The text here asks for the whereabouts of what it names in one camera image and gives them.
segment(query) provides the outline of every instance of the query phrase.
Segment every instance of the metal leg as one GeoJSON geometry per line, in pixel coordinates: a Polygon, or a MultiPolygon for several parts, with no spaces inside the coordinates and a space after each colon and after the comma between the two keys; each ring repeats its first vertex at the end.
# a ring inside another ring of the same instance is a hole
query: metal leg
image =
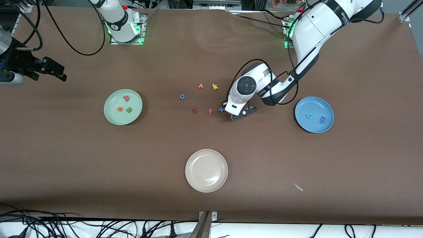
{"type": "Polygon", "coordinates": [[[210,226],[212,225],[212,212],[204,212],[195,226],[190,238],[209,238],[210,226]]]}
{"type": "Polygon", "coordinates": [[[423,0],[413,0],[402,12],[398,13],[401,22],[409,22],[410,16],[423,5],[423,0]]]}

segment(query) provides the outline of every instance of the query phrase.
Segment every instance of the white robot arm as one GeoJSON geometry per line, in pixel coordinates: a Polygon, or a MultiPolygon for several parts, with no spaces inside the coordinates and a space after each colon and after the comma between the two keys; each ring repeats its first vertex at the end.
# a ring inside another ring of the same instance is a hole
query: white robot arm
{"type": "Polygon", "coordinates": [[[227,103],[224,102],[225,111],[232,114],[232,119],[250,113],[250,107],[244,106],[255,93],[266,105],[281,103],[316,63],[322,45],[349,22],[368,18],[381,8],[382,0],[309,0],[307,5],[304,12],[297,12],[293,16],[295,21],[287,32],[297,55],[297,66],[283,82],[270,73],[266,64],[249,66],[231,85],[227,103]]]}
{"type": "Polygon", "coordinates": [[[140,34],[140,14],[131,9],[124,9],[119,0],[90,0],[100,11],[112,37],[118,42],[128,42],[140,34]]]}

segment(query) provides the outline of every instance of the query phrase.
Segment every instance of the black circular cap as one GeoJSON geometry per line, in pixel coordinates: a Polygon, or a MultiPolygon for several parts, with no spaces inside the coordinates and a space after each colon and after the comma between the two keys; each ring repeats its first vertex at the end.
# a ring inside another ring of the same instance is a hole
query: black circular cap
{"type": "Polygon", "coordinates": [[[236,89],[242,95],[250,95],[255,92],[257,85],[250,76],[242,76],[236,85],[236,89]]]}

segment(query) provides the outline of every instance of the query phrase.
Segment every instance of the gray floor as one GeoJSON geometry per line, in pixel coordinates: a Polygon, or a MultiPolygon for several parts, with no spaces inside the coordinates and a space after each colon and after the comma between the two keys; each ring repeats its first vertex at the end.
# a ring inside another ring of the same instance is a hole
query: gray floor
{"type": "MultiPolygon", "coordinates": [[[[56,6],[81,6],[89,7],[88,0],[50,0],[56,6]]],[[[402,11],[412,0],[383,0],[385,13],[395,13],[402,11]]],[[[411,30],[416,40],[420,56],[423,60],[423,7],[420,7],[410,17],[411,30]]]]}

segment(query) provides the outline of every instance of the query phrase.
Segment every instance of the white floor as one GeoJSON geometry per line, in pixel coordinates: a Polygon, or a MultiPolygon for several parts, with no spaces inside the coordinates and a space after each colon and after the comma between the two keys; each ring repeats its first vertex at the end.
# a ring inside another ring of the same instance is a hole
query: white floor
{"type": "MultiPolygon", "coordinates": [[[[88,221],[90,224],[101,225],[101,221],[88,221]]],[[[118,228],[127,221],[123,221],[113,227],[118,228]]],[[[157,222],[148,222],[147,230],[154,226],[157,222]]],[[[144,222],[137,221],[138,236],[142,230],[144,222]]],[[[187,222],[175,224],[175,232],[177,234],[184,234],[192,232],[196,223],[187,222]]],[[[26,226],[21,222],[4,222],[0,223],[0,238],[7,238],[12,235],[19,235],[26,226]]],[[[68,238],[76,238],[69,227],[64,226],[68,238]]],[[[221,238],[229,235],[228,238],[309,238],[313,235],[318,225],[316,224],[255,224],[255,223],[213,223],[211,228],[210,238],[221,238]]],[[[80,238],[95,238],[100,231],[100,227],[90,227],[82,223],[72,224],[72,228],[80,238]]],[[[373,231],[371,225],[353,225],[357,238],[370,238],[373,231]]],[[[124,230],[136,234],[135,224],[132,223],[125,227],[124,230]]],[[[107,237],[113,231],[101,235],[102,238],[107,237]]],[[[163,237],[170,234],[170,227],[164,227],[154,232],[153,237],[163,237]]],[[[34,231],[28,231],[26,238],[36,238],[34,231]]],[[[112,236],[113,238],[127,238],[126,234],[119,233],[112,236]]],[[[323,225],[316,235],[316,238],[348,238],[344,231],[344,225],[323,225]]],[[[377,226],[374,238],[422,238],[423,227],[402,227],[402,226],[377,226]]]]}

